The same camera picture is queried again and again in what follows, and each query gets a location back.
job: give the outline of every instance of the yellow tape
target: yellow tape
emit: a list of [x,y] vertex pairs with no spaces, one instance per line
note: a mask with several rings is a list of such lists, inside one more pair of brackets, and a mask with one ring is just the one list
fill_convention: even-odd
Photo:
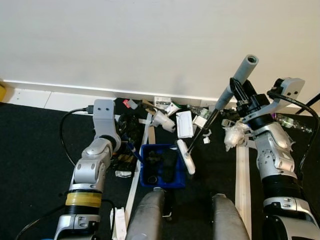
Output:
[[101,193],[95,192],[70,192],[66,196],[65,205],[66,206],[87,206],[100,208],[101,205]]

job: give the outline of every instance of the blue plastic container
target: blue plastic container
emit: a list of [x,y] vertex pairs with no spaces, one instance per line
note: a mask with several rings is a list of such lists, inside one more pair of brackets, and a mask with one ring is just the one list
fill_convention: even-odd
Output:
[[[172,144],[146,144],[141,147],[141,157],[143,162],[145,162],[150,151],[154,151],[157,154],[162,154],[164,149],[177,148],[176,145]],[[158,164],[157,169],[157,182],[156,184],[150,184],[146,182],[144,178],[145,168],[148,167],[141,163],[141,172],[140,172],[140,183],[144,187],[161,187],[164,189],[183,189],[186,187],[186,175],[185,175],[185,164],[183,159],[181,159],[180,154],[177,152],[177,161],[175,165],[175,173],[172,182],[164,182],[161,175],[163,172],[163,164]]]

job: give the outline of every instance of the black cable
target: black cable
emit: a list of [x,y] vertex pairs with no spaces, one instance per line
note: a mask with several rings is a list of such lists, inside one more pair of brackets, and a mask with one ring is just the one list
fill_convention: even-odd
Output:
[[87,109],[86,108],[78,108],[78,109],[74,109],[74,110],[71,110],[71,111],[68,111],[65,115],[63,115],[61,121],[60,121],[60,126],[59,126],[59,136],[60,136],[60,141],[61,141],[61,144],[62,144],[62,147],[64,148],[64,151],[65,151],[65,154],[66,156],[68,157],[70,163],[75,166],[76,163],[75,161],[72,159],[72,157],[70,156],[68,150],[67,150],[67,147],[65,145],[65,141],[64,141],[64,136],[63,136],[63,126],[64,126],[64,122],[66,120],[66,118],[75,113],[75,112],[85,112]]
[[282,100],[285,100],[285,101],[287,101],[289,103],[295,104],[295,105],[299,106],[300,108],[308,111],[314,117],[314,127],[313,127],[313,131],[312,131],[312,135],[311,135],[309,143],[307,145],[307,149],[304,152],[304,154],[303,154],[303,156],[301,158],[299,167],[297,169],[297,176],[298,176],[299,179],[302,180],[303,179],[303,167],[304,167],[304,163],[305,163],[306,157],[307,157],[307,155],[308,155],[308,153],[310,151],[311,145],[314,143],[314,140],[315,140],[315,138],[317,136],[317,133],[318,133],[318,130],[319,130],[319,125],[320,125],[319,116],[311,107],[303,104],[300,101],[292,99],[291,97],[287,97],[287,96],[275,93],[275,92],[273,92],[271,90],[268,91],[266,94],[268,94],[268,96],[271,97],[272,99],[275,99],[275,98],[276,99],[282,99]]
[[37,220],[27,224],[24,226],[24,228],[18,233],[18,235],[15,237],[15,240],[20,240],[21,236],[27,231],[29,230],[32,226],[34,226],[35,224],[37,224],[39,221],[49,217],[50,215],[54,214],[55,212],[59,211],[60,209],[63,209],[65,207],[65,205],[60,205],[54,209],[52,209],[51,211],[47,212],[46,214],[44,214],[42,217],[38,218]]
[[[111,237],[110,239],[112,240],[112,235],[115,229],[115,219],[116,219],[116,205],[109,199],[102,199],[102,202],[108,202],[111,204],[112,209],[113,209],[113,217],[112,217],[112,225],[111,225]],[[42,221],[43,219],[51,216],[52,214],[56,213],[57,211],[59,211],[60,209],[63,209],[65,207],[65,205],[60,205],[54,209],[52,209],[51,211],[47,212],[46,214],[44,214],[43,216],[39,217],[37,220],[32,221],[31,223],[27,224],[24,226],[24,228],[18,233],[18,235],[15,237],[15,240],[20,240],[21,236],[27,231],[29,230],[31,227],[33,227],[35,224],[37,224],[38,222]]]

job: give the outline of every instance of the gray handle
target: gray handle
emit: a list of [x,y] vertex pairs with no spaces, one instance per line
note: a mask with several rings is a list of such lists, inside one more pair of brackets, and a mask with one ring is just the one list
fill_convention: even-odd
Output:
[[[248,79],[252,71],[255,69],[256,65],[258,64],[259,59],[255,55],[247,55],[241,65],[239,66],[238,70],[235,72],[233,78],[237,79],[241,84]],[[222,110],[225,106],[229,103],[230,99],[233,97],[233,93],[230,90],[230,86],[223,91],[222,95],[218,99],[215,109]]]

